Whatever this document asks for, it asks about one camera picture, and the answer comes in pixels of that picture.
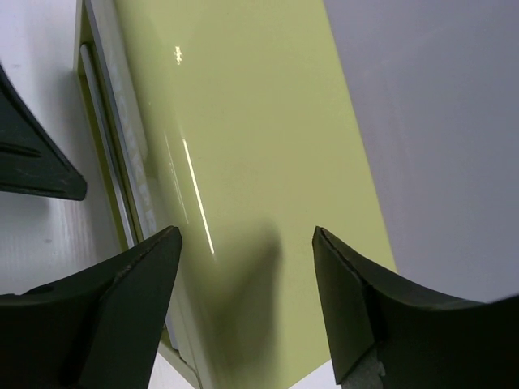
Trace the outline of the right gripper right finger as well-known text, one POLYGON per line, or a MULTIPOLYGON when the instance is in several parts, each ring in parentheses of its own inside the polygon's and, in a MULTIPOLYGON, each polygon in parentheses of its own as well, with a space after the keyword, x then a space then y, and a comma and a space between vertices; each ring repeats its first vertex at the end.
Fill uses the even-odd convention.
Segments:
POLYGON ((437 292, 321 227, 312 248, 340 387, 517 387, 517 297, 485 303, 437 292))

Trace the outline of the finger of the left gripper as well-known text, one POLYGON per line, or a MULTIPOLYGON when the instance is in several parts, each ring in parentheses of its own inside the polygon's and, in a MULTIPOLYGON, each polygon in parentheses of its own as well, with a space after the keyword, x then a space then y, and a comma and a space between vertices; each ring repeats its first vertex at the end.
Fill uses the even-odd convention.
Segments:
POLYGON ((84 177, 48 136, 4 71, 1 72, 2 192, 82 201, 84 177))

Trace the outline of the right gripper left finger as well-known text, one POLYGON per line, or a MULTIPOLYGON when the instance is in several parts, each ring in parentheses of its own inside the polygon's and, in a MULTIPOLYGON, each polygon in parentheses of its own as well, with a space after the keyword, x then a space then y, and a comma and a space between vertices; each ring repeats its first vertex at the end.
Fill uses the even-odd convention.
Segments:
POLYGON ((1 386, 148 387, 181 249, 170 226, 72 276, 3 294, 1 386))

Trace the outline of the drawer of chest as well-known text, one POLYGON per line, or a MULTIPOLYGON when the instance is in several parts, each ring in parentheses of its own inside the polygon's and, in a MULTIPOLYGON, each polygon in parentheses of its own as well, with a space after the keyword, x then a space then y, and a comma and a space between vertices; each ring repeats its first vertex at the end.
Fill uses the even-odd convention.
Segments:
POLYGON ((113 1, 76 3, 74 69, 126 247, 157 232, 148 145, 113 1))

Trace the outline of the green metal drawer chest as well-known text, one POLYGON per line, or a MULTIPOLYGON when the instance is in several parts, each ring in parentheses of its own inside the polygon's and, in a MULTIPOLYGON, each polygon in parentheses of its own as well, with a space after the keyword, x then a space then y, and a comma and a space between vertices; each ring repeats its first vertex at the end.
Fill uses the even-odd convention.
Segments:
POLYGON ((292 387, 330 358, 315 228, 396 266, 325 5, 113 2, 182 234, 160 355, 195 388, 292 387))

